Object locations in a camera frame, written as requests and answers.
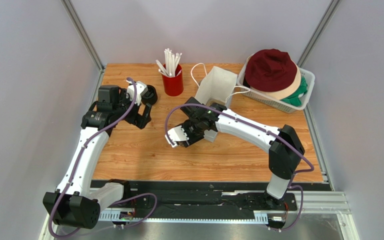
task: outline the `wooden table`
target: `wooden table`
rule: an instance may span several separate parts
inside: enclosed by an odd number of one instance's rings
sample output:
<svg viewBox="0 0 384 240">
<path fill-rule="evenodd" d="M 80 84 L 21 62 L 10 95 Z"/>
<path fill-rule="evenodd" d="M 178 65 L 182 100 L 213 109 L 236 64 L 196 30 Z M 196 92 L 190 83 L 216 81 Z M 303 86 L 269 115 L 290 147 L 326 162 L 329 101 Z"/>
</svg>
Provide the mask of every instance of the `wooden table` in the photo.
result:
<svg viewBox="0 0 384 240">
<path fill-rule="evenodd" d="M 127 87 L 126 77 L 142 81 L 156 88 L 158 102 L 152 106 L 152 121 L 140 130 L 125 121 L 113 130 L 104 147 L 93 179 L 124 179 L 154 181 L 232 181 L 267 182 L 271 178 L 268 155 L 257 146 L 244 140 L 219 133 L 215 142 L 201 140 L 184 148 L 172 148 L 164 135 L 164 121 L 175 106 L 184 104 L 195 96 L 197 85 L 190 71 L 192 63 L 182 64 L 184 91 L 179 96 L 164 93 L 161 75 L 156 64 L 108 64 L 102 85 Z M 210 71 L 219 66 L 238 74 L 242 64 L 206 64 Z M 201 66 L 194 70 L 198 81 L 205 76 Z M 302 111 L 284 113 L 251 98 L 236 94 L 230 108 L 239 115 L 269 126 L 282 127 L 285 124 L 295 128 L 305 148 L 305 156 L 315 166 L 315 171 L 301 173 L 294 179 L 298 182 L 322 182 L 322 174 Z M 186 120 L 182 111 L 175 112 L 169 121 L 169 129 Z M 297 169 L 308 166 L 301 161 Z"/>
</svg>

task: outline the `red container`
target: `red container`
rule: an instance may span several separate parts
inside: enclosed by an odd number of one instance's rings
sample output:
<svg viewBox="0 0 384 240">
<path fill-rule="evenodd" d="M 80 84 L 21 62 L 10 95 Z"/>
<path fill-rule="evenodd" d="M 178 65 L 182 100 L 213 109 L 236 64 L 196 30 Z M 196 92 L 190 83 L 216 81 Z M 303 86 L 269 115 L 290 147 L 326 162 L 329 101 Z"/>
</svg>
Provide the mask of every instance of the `red container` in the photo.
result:
<svg viewBox="0 0 384 240">
<path fill-rule="evenodd" d="M 164 83 L 164 91 L 168 96 L 175 97 L 183 93 L 183 71 L 181 70 L 182 66 L 179 64 L 175 70 L 175 76 L 167 77 L 161 74 L 162 82 Z"/>
</svg>

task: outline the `robotic arm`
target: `robotic arm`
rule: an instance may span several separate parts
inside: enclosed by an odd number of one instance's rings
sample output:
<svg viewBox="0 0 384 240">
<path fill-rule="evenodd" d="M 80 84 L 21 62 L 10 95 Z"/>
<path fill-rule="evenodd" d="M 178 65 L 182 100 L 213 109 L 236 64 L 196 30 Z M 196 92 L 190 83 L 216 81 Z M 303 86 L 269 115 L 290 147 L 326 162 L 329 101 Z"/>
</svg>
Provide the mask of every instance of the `robotic arm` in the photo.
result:
<svg viewBox="0 0 384 240">
<path fill-rule="evenodd" d="M 129 198 L 130 186 L 127 181 L 112 180 L 99 190 L 90 193 L 90 184 L 99 156 L 107 143 L 113 127 L 103 131 L 84 148 L 78 166 L 76 160 L 84 143 L 98 131 L 109 126 L 124 115 L 129 106 L 132 109 L 125 117 L 129 124 L 143 129 L 151 121 L 151 104 L 156 103 L 155 88 L 140 81 L 136 82 L 136 99 L 134 86 L 127 89 L 116 85 L 103 85 L 98 90 L 98 101 L 95 101 L 88 112 L 82 117 L 80 138 L 70 166 L 63 180 L 54 192 L 46 192 L 42 200 L 47 212 L 50 214 L 56 204 L 62 189 L 65 188 L 71 172 L 76 167 L 70 186 L 57 206 L 53 222 L 76 228 L 92 229 L 98 222 L 101 211 L 123 197 Z M 139 114 L 141 103 L 145 104 L 143 114 Z"/>
<path fill-rule="evenodd" d="M 200 104 L 193 97 L 186 103 Z M 283 128 L 267 126 L 242 117 L 232 110 L 227 109 L 224 105 L 213 103 L 210 107 L 222 113 L 242 119 L 247 123 L 271 131 L 286 140 L 300 153 L 305 153 L 296 131 L 289 125 L 284 125 Z M 168 131 L 168 136 L 165 136 L 168 143 L 171 144 L 173 148 L 177 146 L 187 148 L 203 139 L 206 130 L 231 134 L 250 142 L 269 154 L 269 168 L 272 172 L 272 176 L 266 189 L 266 193 L 268 194 L 266 203 L 268 205 L 279 205 L 282 202 L 288 184 L 293 178 L 294 171 L 301 160 L 297 154 L 279 141 L 275 136 L 258 130 L 246 123 L 236 121 L 235 119 L 202 107 L 184 106 L 180 109 L 189 117 L 189 119 L 170 129 Z"/>
</svg>

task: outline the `gray wall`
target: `gray wall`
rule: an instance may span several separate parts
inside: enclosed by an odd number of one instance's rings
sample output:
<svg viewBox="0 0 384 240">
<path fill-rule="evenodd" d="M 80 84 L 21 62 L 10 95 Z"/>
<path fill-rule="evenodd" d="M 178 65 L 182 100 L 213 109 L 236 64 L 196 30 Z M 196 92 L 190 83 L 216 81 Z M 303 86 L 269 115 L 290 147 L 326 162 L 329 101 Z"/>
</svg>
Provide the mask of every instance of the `gray wall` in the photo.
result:
<svg viewBox="0 0 384 240">
<path fill-rule="evenodd" d="M 243 63 L 277 48 L 298 61 L 330 0 L 73 0 L 107 63 Z"/>
<path fill-rule="evenodd" d="M 38 238 L 97 79 L 60 1 L 0 1 L 0 239 Z"/>
<path fill-rule="evenodd" d="M 360 238 L 384 239 L 384 1 L 342 1 L 304 68 L 331 179 Z"/>
</svg>

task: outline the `maroon hat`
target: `maroon hat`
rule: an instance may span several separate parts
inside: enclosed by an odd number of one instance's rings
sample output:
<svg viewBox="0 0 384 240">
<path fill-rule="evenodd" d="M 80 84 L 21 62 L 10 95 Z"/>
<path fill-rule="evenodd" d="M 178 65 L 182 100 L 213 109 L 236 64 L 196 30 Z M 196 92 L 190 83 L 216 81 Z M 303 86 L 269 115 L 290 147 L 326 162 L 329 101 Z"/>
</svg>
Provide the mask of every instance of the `maroon hat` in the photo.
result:
<svg viewBox="0 0 384 240">
<path fill-rule="evenodd" d="M 265 49 L 256 52 L 245 68 L 246 82 L 264 92 L 277 92 L 293 84 L 298 69 L 287 52 Z"/>
</svg>

